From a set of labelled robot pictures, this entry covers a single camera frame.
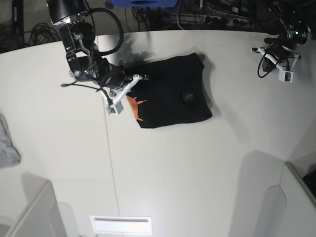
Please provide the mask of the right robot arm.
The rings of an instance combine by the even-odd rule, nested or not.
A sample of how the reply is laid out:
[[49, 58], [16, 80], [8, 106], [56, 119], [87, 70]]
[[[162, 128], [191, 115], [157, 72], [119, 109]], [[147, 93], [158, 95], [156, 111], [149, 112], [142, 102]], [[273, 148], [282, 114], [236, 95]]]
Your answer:
[[[80, 82], [92, 81], [113, 91], [126, 87], [132, 77], [125, 74], [124, 64], [112, 65], [106, 59], [123, 43], [124, 31], [118, 17], [106, 8], [90, 8], [84, 0], [49, 0], [47, 5], [51, 22], [58, 27], [71, 77]], [[94, 13], [110, 15], [118, 27], [119, 40], [111, 50], [99, 51], [95, 43], [95, 23], [86, 20]]]

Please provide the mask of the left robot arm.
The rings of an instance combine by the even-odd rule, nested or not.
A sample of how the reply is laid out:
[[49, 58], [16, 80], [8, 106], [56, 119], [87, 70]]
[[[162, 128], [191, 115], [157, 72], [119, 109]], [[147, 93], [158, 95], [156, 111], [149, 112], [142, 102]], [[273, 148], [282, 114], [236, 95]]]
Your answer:
[[276, 15], [282, 25], [277, 38], [265, 38], [266, 52], [277, 61], [292, 57], [296, 48], [305, 45], [312, 39], [312, 31], [304, 19], [303, 11], [309, 8], [314, 0], [271, 0], [269, 9]]

